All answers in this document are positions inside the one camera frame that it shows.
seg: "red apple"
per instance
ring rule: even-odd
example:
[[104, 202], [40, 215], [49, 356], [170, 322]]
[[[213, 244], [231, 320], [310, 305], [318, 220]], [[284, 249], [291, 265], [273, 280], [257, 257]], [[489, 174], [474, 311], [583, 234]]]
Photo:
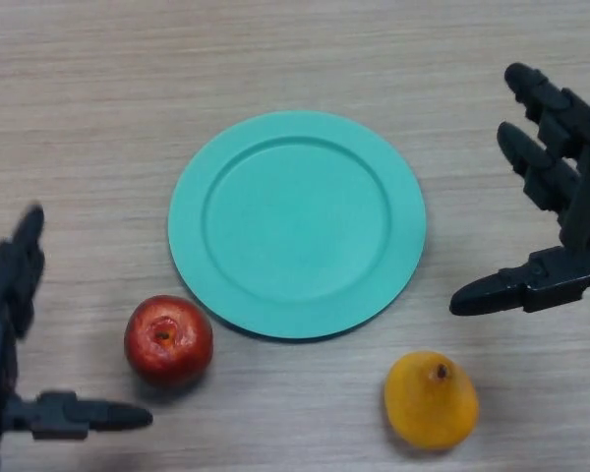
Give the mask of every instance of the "red apple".
[[140, 378], [162, 387], [196, 380], [212, 358], [212, 328], [206, 314], [180, 297], [144, 300], [129, 319], [125, 355]]

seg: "yellow pear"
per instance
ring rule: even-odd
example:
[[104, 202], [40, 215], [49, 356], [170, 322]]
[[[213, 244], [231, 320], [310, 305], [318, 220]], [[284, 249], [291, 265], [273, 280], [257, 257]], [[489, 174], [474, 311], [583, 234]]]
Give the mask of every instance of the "yellow pear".
[[384, 406], [395, 432], [423, 449], [458, 445], [479, 418], [470, 378], [460, 366], [433, 351], [411, 352], [395, 362], [384, 383]]

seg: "wooden table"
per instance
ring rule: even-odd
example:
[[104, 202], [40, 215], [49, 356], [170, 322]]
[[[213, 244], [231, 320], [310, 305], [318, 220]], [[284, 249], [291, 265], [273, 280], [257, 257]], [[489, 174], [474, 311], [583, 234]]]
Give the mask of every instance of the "wooden table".
[[[590, 102], [590, 0], [0, 0], [0, 237], [31, 200], [48, 220], [21, 392], [69, 387], [156, 416], [85, 443], [9, 436], [4, 470], [590, 471], [590, 291], [533, 315], [447, 310], [461, 285], [558, 241], [496, 144], [502, 120], [533, 131], [502, 79], [514, 61]], [[176, 179], [215, 133], [285, 108], [350, 116], [397, 146], [427, 200], [423, 262], [357, 331], [282, 345], [215, 324], [206, 381], [146, 394], [121, 341], [142, 299], [187, 293], [165, 234]], [[480, 424], [449, 454], [412, 453], [385, 426], [384, 376], [421, 348], [479, 390]]]

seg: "pear stem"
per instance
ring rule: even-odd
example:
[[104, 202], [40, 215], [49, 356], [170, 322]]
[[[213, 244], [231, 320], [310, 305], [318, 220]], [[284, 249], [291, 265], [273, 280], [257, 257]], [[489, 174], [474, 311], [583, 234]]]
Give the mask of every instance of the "pear stem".
[[446, 377], [448, 377], [448, 367], [446, 367], [444, 364], [439, 364], [437, 366], [437, 378], [443, 380]]

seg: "table surface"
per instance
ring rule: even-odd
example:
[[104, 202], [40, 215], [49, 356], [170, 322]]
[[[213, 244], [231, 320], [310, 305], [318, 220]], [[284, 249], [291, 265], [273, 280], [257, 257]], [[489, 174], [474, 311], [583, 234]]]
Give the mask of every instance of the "table surface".
[[[47, 214], [22, 394], [74, 388], [156, 420], [85, 443], [9, 436], [4, 470], [590, 471], [590, 290], [533, 315], [447, 310], [461, 285], [558, 241], [496, 144], [502, 120], [533, 131], [502, 79], [515, 61], [590, 102], [590, 0], [0, 0], [0, 237], [31, 200]], [[220, 130], [287, 108], [349, 116], [402, 152], [428, 206], [423, 262], [382, 315], [331, 341], [214, 324], [205, 381], [153, 395], [122, 335], [147, 296], [187, 295], [165, 234], [176, 179]], [[424, 348], [481, 399], [448, 454], [412, 452], [381, 410], [390, 365]]]

